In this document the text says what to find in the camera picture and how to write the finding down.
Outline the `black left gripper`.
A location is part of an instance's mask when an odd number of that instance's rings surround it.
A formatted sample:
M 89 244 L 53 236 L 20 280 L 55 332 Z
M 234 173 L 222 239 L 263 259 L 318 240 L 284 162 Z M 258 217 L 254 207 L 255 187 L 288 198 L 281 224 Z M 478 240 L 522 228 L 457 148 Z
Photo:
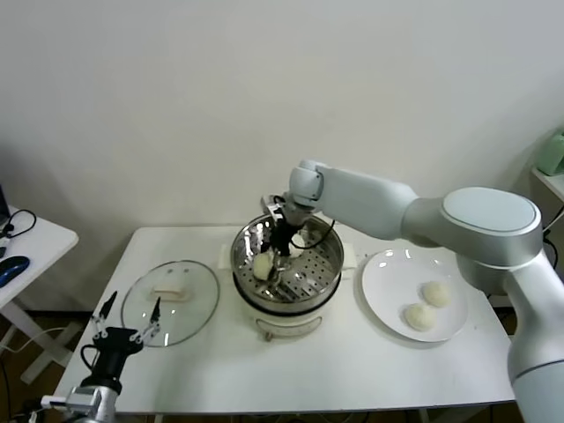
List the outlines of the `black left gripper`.
M 118 380 L 127 359 L 143 349 L 160 332 L 159 297 L 152 310 L 149 323 L 142 330 L 107 327 L 106 320 L 114 305 L 117 291 L 106 300 L 99 313 L 92 315 L 94 328 L 93 344 L 99 352 L 93 365 L 93 375 L 106 379 Z

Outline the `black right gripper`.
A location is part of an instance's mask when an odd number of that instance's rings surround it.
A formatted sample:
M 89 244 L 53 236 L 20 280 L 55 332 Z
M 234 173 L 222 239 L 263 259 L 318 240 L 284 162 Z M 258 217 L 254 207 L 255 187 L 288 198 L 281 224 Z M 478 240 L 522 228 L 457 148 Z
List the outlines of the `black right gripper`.
M 286 271 L 286 256 L 290 256 L 292 238 L 300 231 L 299 226 L 278 221 L 271 230 L 270 236 L 261 242 L 261 253 L 273 256 L 271 290 L 275 293 Z

